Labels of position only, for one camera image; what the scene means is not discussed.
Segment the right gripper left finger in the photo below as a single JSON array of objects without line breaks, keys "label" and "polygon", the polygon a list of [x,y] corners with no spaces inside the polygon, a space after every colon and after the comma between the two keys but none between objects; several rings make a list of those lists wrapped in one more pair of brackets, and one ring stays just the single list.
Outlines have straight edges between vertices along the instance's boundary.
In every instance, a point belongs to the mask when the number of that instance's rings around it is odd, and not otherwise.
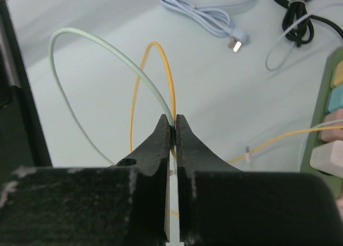
[{"label": "right gripper left finger", "polygon": [[1,245],[165,245],[171,131],[161,115],[106,168],[15,169],[1,188]]}]

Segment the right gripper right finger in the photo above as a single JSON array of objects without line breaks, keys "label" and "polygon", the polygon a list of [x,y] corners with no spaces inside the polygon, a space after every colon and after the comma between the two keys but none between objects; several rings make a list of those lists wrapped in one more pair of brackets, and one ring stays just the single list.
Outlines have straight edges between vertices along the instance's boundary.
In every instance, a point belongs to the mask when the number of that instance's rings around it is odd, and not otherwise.
[{"label": "right gripper right finger", "polygon": [[243,172],[176,118],[180,241],[184,245],[338,245],[339,211],[312,174]]}]

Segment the yellow plug adapter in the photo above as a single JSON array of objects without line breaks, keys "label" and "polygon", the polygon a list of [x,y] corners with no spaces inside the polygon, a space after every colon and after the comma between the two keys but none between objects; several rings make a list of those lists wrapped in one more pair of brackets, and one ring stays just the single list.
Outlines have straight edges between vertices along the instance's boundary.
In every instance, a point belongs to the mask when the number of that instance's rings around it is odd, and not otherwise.
[{"label": "yellow plug adapter", "polygon": [[335,67],[335,69],[333,70],[330,87],[336,88],[342,83],[343,83],[343,61],[340,61]]}]

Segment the white charger on green strip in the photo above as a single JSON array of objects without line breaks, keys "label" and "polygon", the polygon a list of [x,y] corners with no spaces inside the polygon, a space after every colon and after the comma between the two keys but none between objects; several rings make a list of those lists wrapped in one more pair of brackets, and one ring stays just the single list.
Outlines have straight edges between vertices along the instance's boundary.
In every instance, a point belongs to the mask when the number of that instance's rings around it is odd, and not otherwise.
[{"label": "white charger on green strip", "polygon": [[311,152],[310,166],[342,178],[342,140],[315,147]]}]

